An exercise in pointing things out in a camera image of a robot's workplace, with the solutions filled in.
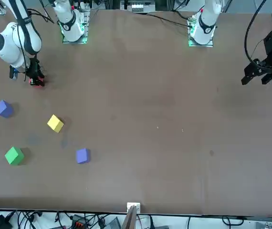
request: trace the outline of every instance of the floor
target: floor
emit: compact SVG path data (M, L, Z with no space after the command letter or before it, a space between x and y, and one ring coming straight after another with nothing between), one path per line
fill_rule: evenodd
M0 215L6 216L10 212L0 212ZM17 215L18 213L15 213L12 218L10 219L10 223L13 226L13 229L17 229ZM55 227L59 227L59 222L54 222L56 213L50 213L45 212L42 214L41 217L36 217L33 225L36 229L51 229ZM118 217L119 223L122 225L125 215L116 215L112 214L107 217L105 217L105 225L110 223L113 219ZM150 220L148 215L139 215L139 219L141 220L141 224L139 223L139 220L136 221L136 229L146 229L150 227ZM168 226L169 229L187 229L188 225L188 219L189 217L177 217L177 216L152 216L154 226L155 227L161 227L161 226ZM64 214L60 214L60 220L61 224L63 226L67 226L68 228L71 226L71 220ZM22 223L21 228L26 228L25 223ZM240 220L230 220L232 224L240 223ZM266 227L265 229L271 229L272 228L272 221L256 221L256 220L245 220L244 223L239 227L234 227L235 229L259 229L259 224L262 225L268 225L269 227ZM90 229L99 229L100 227L98 225L95 225L94 227ZM191 218L189 222L189 229L228 229L229 227L226 226L221 219L216 218Z

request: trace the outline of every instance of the blue cube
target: blue cube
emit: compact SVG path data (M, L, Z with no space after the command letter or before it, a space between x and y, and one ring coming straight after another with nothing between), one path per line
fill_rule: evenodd
M13 114L13 107L6 101L0 101L0 116L9 118Z
M90 161L90 155L89 155L88 149L79 149L76 152L75 159L78 164L83 164Z

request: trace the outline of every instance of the green cube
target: green cube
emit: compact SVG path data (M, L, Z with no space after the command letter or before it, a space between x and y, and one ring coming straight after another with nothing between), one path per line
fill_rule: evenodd
M5 155L8 163L13 166L17 166L25 157L21 149L12 147Z

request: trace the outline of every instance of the red object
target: red object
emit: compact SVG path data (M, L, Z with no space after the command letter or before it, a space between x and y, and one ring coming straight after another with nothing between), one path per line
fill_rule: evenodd
M39 80L42 81L42 82L44 82L44 79L42 79L40 77L39 77ZM31 79L29 79L29 83L31 83ZM34 85L33 87L42 87L42 86L40 86L40 85Z

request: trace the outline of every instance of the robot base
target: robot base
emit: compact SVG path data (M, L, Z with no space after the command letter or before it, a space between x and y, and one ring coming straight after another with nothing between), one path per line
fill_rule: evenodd
M199 44L197 43L192 37L191 37L191 33L193 33L194 31L194 27L196 26L197 22L195 18L189 18L187 20L187 25L191 25L192 28L188 28L188 45L189 47L195 47L195 46L200 46L200 47L213 47L213 40L211 38L211 40L207 43L207 44Z
M87 38L88 38L88 27L89 27L89 20L90 20L90 7L89 4L86 5L85 9L80 10L80 13L83 15L82 18L84 20L81 23L81 30L84 31L84 34L75 42L70 42L68 41L64 35L63 35L63 29L61 28L62 31L62 43L63 44L86 44L87 43Z

